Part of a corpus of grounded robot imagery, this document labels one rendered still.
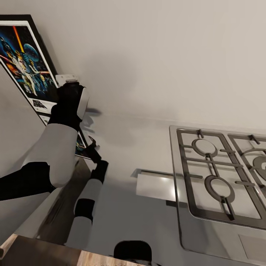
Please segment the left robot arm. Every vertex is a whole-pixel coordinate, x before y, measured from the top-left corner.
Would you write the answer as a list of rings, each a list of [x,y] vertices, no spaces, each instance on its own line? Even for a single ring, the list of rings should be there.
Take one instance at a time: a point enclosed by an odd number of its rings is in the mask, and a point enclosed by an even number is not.
[[[37,144],[20,170],[0,178],[0,247],[56,189],[72,178],[79,125],[89,100],[75,74],[56,75],[59,88],[48,89],[57,102]]]

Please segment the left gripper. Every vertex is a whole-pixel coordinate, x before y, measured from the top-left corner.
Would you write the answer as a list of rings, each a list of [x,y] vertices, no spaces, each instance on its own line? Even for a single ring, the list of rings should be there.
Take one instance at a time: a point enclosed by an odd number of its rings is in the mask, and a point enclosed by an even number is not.
[[[48,89],[48,92],[45,93],[47,99],[52,99],[53,102],[59,101],[61,97],[61,89],[63,89],[64,86],[60,88],[54,88],[54,89]]]

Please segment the poster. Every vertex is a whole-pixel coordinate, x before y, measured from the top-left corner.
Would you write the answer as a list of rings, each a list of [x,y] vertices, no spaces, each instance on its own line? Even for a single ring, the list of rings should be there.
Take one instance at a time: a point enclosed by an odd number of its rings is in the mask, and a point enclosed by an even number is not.
[[[51,116],[56,71],[30,14],[0,14],[0,64],[36,113]]]

